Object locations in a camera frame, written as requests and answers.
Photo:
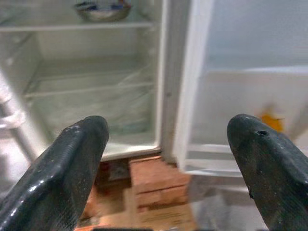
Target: red brick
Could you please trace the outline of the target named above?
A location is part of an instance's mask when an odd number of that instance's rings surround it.
[[[147,212],[147,211],[149,211],[149,207],[139,207],[139,208],[137,208],[138,213],[144,213],[144,212]]]
[[[146,206],[154,204],[161,200],[161,192],[154,191],[154,192],[145,192],[136,195],[136,203],[137,206]]]
[[[190,176],[165,163],[160,157],[130,161],[132,186],[136,193],[186,185]]]
[[[187,186],[179,186],[179,187],[173,187],[169,189],[163,189],[162,194],[162,200],[173,200],[178,197],[182,197],[186,195]]]
[[[172,205],[172,204],[180,204],[180,203],[186,203],[188,201],[187,196],[181,196],[181,197],[176,197],[172,199],[165,199],[165,200],[160,200],[153,205]]]

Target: metal bowl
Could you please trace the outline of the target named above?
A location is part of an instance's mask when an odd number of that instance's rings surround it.
[[[87,21],[92,22],[115,22],[126,18],[130,12],[131,6],[123,6],[120,9],[93,9],[95,4],[76,4],[75,11]]]

